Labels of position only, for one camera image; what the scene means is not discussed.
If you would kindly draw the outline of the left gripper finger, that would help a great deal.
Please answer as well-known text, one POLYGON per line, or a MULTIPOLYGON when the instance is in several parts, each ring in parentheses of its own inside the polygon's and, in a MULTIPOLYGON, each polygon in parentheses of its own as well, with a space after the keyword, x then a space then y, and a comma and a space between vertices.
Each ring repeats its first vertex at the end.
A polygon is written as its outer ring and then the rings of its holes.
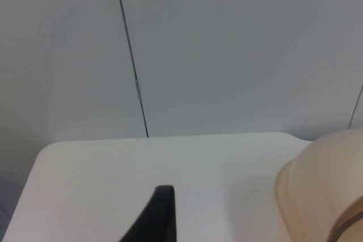
POLYGON ((175 191, 172 185, 155 188, 148 203, 120 241, 177 241, 175 191))

